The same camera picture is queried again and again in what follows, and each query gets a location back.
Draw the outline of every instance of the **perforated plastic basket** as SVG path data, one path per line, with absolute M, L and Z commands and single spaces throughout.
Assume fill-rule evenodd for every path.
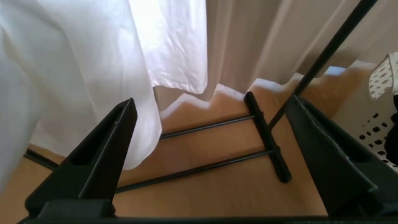
M 398 93 L 397 66 L 398 52 L 387 55 L 332 117 L 336 124 L 396 172 L 398 167 L 386 159 L 384 143 L 394 125 L 391 116 L 397 112 L 393 102 L 393 96 Z

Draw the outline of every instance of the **black metal rack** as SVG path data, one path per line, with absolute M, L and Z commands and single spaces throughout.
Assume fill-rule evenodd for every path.
M 343 23 L 343 25 L 339 28 L 338 32 L 333 36 L 330 40 L 326 48 L 319 55 L 315 63 L 312 65 L 307 74 L 302 78 L 300 83 L 297 85 L 292 95 L 297 96 L 300 95 L 305 87 L 311 82 L 311 80 L 317 75 L 317 73 L 322 69 L 322 67 L 327 63 L 330 57 L 336 52 L 338 47 L 343 43 L 343 41 L 347 38 L 347 36 L 351 33 L 351 31 L 357 26 L 357 24 L 361 21 L 361 19 L 368 13 L 368 11 L 373 7 L 373 5 L 377 2 L 377 0 L 361 0 L 359 4 L 355 7 L 352 13 L 348 16 L 347 20 Z M 288 182 L 292 179 L 292 176 L 289 172 L 289 169 L 280 153 L 280 148 L 276 144 L 274 138 L 272 137 L 271 130 L 276 125 L 276 123 L 281 119 L 281 117 L 285 114 L 286 102 L 282 105 L 276 115 L 272 118 L 269 124 L 266 123 L 263 113 L 260 110 L 257 101 L 254 95 L 251 92 L 246 93 L 244 97 L 244 101 L 249 109 L 250 114 L 244 117 L 230 119 L 226 121 L 221 121 L 214 124 L 208 124 L 205 126 L 199 126 L 195 128 L 190 128 L 182 131 L 177 131 L 174 133 L 168 133 L 161 135 L 160 139 L 172 138 L 175 136 L 192 133 L 195 131 L 201 131 L 209 128 L 215 128 L 222 125 L 227 125 L 235 122 L 245 121 L 248 119 L 253 119 L 257 131 L 260 134 L 260 137 L 264 144 L 264 150 L 259 152 L 254 152 L 238 157 L 234 157 L 231 159 L 215 162 L 212 164 L 208 164 L 205 166 L 200 166 L 196 168 L 192 168 L 189 170 L 184 170 L 181 172 L 177 172 L 174 174 L 165 175 L 162 177 L 156 177 L 154 179 L 145 180 L 143 182 L 138 182 L 135 184 L 129 184 L 120 188 L 117 188 L 116 193 L 124 192 L 127 190 L 137 189 L 139 187 L 145 187 L 152 184 L 157 184 L 160 182 L 185 177 L 188 175 L 196 174 L 198 172 L 203 172 L 210 169 L 215 169 L 217 167 L 227 166 L 229 164 L 233 164 L 240 161 L 245 161 L 248 159 L 252 159 L 259 156 L 269 155 L 271 161 L 275 167 L 276 174 L 281 182 Z M 54 170 L 58 166 L 57 163 L 51 161 L 44 156 L 28 149 L 25 153 L 24 157 L 48 168 Z

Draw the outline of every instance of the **white fabric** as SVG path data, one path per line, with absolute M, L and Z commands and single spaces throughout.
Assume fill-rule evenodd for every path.
M 124 168 L 132 169 L 162 130 L 152 83 L 203 91 L 205 1 L 130 3 L 0 1 L 0 189 L 32 134 L 32 144 L 67 156 L 130 97 L 138 120 Z

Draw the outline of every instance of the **horizontal black rod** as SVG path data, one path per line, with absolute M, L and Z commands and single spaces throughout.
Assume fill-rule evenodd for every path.
M 38 163 L 39 165 L 42 165 L 50 170 L 54 170 L 55 168 L 58 167 L 58 164 L 50 159 L 47 159 L 46 157 L 40 155 L 39 153 L 31 150 L 31 149 L 27 149 L 24 157 L 26 159 L 30 159 L 33 162 Z
M 229 119 L 229 120 L 226 120 L 226 121 L 220 121 L 220 122 L 217 122 L 217 123 L 214 123 L 214 124 L 206 124 L 206 125 L 203 125 L 203 126 L 199 126 L 199 127 L 195 127 L 195 128 L 189 128 L 189 129 L 182 130 L 182 131 L 176 131 L 176 132 L 172 132 L 172 133 L 162 134 L 160 136 L 160 139 L 166 139 L 166 138 L 171 138 L 171 137 L 175 137 L 175 136 L 180 136 L 180 135 L 183 135 L 183 134 L 193 133 L 195 131 L 201 131 L 201 130 L 205 130 L 205 129 L 209 129 L 209 128 L 215 128 L 215 127 L 218 127 L 218 126 L 222 126 L 222 125 L 226 125 L 226 124 L 232 124 L 232 123 L 235 123 L 235 122 L 245 121 L 245 120 L 253 119 L 253 118 L 254 118 L 254 115 L 247 115 L 247 116 L 243 116 L 243 117 L 240 117 L 240 118 L 234 118 L 234 119 Z
M 180 171 L 180 172 L 176 172 L 174 174 L 169 174 L 169 175 L 164 175 L 162 177 L 156 177 L 153 179 L 149 179 L 149 180 L 144 180 L 142 182 L 138 182 L 135 184 L 129 184 L 123 187 L 118 187 L 115 191 L 115 193 L 121 193 L 121 192 L 125 192 L 128 190 L 133 190 L 133 189 L 138 189 L 140 187 L 145 187 L 148 185 L 152 185 L 152 184 L 158 184 L 161 182 L 165 182 L 168 180 L 173 180 L 173 179 L 177 179 L 177 178 L 181 178 L 181 177 L 186 177 L 188 175 L 192 175 L 192 174 L 196 174 L 199 172 L 203 172 L 203 171 L 207 171 L 207 170 L 211 170 L 214 168 L 218 168 L 218 167 L 222 167 L 222 166 L 226 166 L 229 164 L 233 164 L 235 162 L 241 162 L 241 161 L 245 161 L 248 159 L 253 159 L 259 156 L 263 156 L 263 155 L 267 155 L 273 153 L 273 151 L 259 151 L 259 152 L 253 152 L 253 153 L 249 153 L 243 156 L 238 156 L 232 159 L 226 159 L 223 161 L 219 161 L 219 162 L 214 162 L 212 164 L 208 164 L 208 165 L 204 165 L 204 166 L 200 166 L 200 167 L 195 167 L 192 169 L 188 169 L 188 170 L 184 170 L 184 171 Z
M 347 36 L 354 30 L 362 18 L 368 13 L 368 11 L 373 7 L 377 0 L 361 0 L 348 18 L 344 21 L 343 25 L 338 29 L 337 33 L 330 40 L 329 44 L 323 49 L 322 53 L 319 55 L 315 63 L 311 66 L 307 74 L 301 79 L 296 88 L 294 89 L 292 95 L 299 96 L 311 82 L 311 80 L 318 74 L 318 72 L 325 66 L 327 61 L 336 52 L 340 45 L 344 42 Z M 279 111 L 275 114 L 271 122 L 269 123 L 269 128 L 272 129 L 276 123 L 285 114 L 286 102 L 280 107 Z

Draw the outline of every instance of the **floor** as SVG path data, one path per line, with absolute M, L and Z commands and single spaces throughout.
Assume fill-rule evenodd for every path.
M 330 102 L 322 88 L 312 87 L 304 96 L 313 101 L 328 116 L 351 91 L 363 74 L 347 76 L 352 85 L 333 89 Z M 346 83 L 340 78 L 338 83 Z M 283 91 L 252 87 L 266 120 L 270 121 L 280 102 L 297 82 L 289 83 Z M 241 99 L 217 93 L 207 109 L 182 103 L 162 121 L 164 133 L 212 123 L 247 114 Z M 201 174 L 115 195 L 114 206 L 120 217 L 217 217 L 217 216 L 300 216 L 327 215 L 322 200 L 305 165 L 289 122 L 283 117 L 273 129 L 276 142 L 292 173 L 288 184 L 279 182 L 270 159 L 258 157 L 221 167 Z M 124 171 L 119 185 L 126 185 L 160 175 L 205 165 L 249 152 L 262 150 L 263 145 L 252 121 L 229 124 L 197 133 L 161 140 L 154 151 L 138 168 Z M 33 150 L 62 161 L 45 149 Z M 50 171 L 27 159 L 12 175 L 0 195 L 2 223 L 15 223 L 27 215 L 25 198 L 43 181 Z

